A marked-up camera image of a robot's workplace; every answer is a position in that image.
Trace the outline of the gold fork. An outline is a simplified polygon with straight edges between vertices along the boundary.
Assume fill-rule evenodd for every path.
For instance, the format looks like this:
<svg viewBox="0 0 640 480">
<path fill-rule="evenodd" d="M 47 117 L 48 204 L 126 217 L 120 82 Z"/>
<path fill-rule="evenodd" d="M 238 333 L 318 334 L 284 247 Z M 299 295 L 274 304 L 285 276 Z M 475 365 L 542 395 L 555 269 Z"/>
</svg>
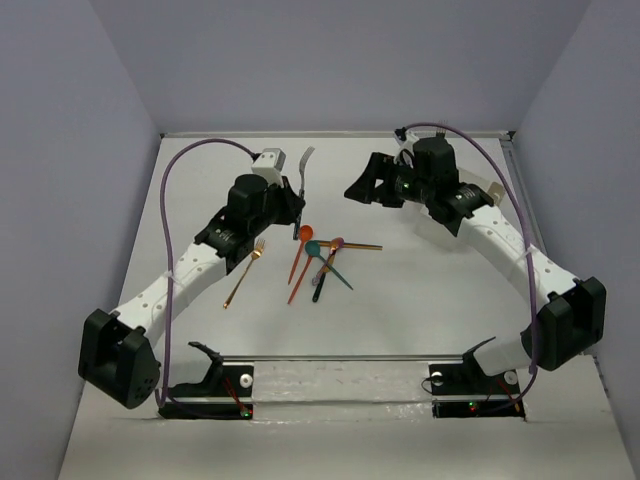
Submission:
<svg viewBox="0 0 640 480">
<path fill-rule="evenodd" d="M 246 268 L 244 269 L 241 277 L 236 282 L 233 290 L 230 292 L 229 296 L 227 297 L 227 299 L 223 303 L 223 308 L 224 309 L 228 309 L 229 306 L 231 305 L 231 303 L 233 302 L 233 299 L 236 296 L 237 291 L 239 290 L 239 288 L 240 288 L 241 284 L 243 283 L 245 277 L 247 276 L 248 272 L 250 271 L 252 265 L 254 264 L 254 262 L 256 260 L 260 259 L 262 257 L 262 255 L 264 254 L 265 247 L 266 247 L 266 240 L 264 238 L 259 238 L 256 241 L 254 249 L 250 254 L 249 263 L 247 264 Z"/>
</svg>

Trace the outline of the silver fork dark handle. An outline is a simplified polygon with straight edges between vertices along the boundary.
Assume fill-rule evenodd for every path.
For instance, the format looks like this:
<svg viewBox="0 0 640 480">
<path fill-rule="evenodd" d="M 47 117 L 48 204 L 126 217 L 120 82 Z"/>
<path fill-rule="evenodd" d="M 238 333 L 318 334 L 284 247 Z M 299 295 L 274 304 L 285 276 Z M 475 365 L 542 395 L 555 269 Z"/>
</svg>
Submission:
<svg viewBox="0 0 640 480">
<path fill-rule="evenodd" d="M 315 148 L 313 146 L 309 146 L 305 152 L 303 153 L 299 164 L 298 164 L 298 171 L 299 171 L 299 176 L 300 176 L 300 188 L 299 188 L 299 192 L 298 192 L 298 196 L 301 199 L 304 199 L 305 197 L 305 172 L 306 172 L 306 167 L 307 164 L 311 158 L 311 156 L 313 155 L 315 151 Z M 298 240 L 299 239 L 299 235 L 300 235 L 300 229 L 301 229 L 301 220 L 302 220 L 302 212 L 299 212 L 299 214 L 296 217 L 296 221 L 294 223 L 294 230 L 293 230 L 293 239 L 294 240 Z"/>
</svg>

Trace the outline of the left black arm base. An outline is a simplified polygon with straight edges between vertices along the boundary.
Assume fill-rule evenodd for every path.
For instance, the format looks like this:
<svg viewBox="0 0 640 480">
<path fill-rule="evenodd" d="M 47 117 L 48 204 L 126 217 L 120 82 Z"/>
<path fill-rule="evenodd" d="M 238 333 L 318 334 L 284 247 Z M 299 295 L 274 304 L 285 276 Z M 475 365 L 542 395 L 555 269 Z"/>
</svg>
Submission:
<svg viewBox="0 0 640 480">
<path fill-rule="evenodd" d="M 198 382 L 169 388 L 158 415 L 167 420 L 252 420 L 254 365 L 210 365 Z"/>
</svg>

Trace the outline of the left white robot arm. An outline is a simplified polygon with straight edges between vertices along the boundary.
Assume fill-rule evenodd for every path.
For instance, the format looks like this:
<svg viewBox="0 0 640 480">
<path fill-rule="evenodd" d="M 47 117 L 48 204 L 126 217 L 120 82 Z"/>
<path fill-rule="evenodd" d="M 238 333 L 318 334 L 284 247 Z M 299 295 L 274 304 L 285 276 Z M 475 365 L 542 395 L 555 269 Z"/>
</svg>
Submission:
<svg viewBox="0 0 640 480">
<path fill-rule="evenodd" d="M 158 341 L 201 293 L 230 274 L 272 225 L 291 225 L 304 200 L 288 178 L 270 183 L 258 174 L 236 178 L 227 203 L 169 271 L 113 311 L 94 310 L 82 331 L 78 373 L 127 409 L 144 403 L 160 380 Z"/>
</svg>

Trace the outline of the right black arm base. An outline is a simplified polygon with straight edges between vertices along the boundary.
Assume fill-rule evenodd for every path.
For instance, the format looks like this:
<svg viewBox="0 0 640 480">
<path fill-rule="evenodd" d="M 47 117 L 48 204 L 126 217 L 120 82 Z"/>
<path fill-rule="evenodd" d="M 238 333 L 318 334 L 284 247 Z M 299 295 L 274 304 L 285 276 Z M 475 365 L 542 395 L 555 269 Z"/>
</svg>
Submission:
<svg viewBox="0 0 640 480">
<path fill-rule="evenodd" d="M 520 396 L 519 378 L 515 370 L 496 376 L 469 380 L 458 363 L 436 363 L 421 388 L 432 397 L 436 419 L 526 418 Z"/>
</svg>

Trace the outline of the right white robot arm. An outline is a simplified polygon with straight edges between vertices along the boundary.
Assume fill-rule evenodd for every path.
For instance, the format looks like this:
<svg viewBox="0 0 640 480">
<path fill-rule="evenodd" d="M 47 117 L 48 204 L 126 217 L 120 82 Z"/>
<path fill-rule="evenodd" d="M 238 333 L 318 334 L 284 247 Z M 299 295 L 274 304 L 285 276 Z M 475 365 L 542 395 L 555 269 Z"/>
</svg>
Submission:
<svg viewBox="0 0 640 480">
<path fill-rule="evenodd" d="M 486 191 L 461 181 L 454 148 L 443 136 L 412 140 L 396 156 L 372 153 L 344 196 L 388 208 L 424 206 L 529 301 L 535 317 L 524 331 L 485 340 L 465 353 L 460 379 L 468 390 L 486 390 L 507 370 L 553 371 L 602 339 L 605 286 L 559 267 L 523 238 Z"/>
</svg>

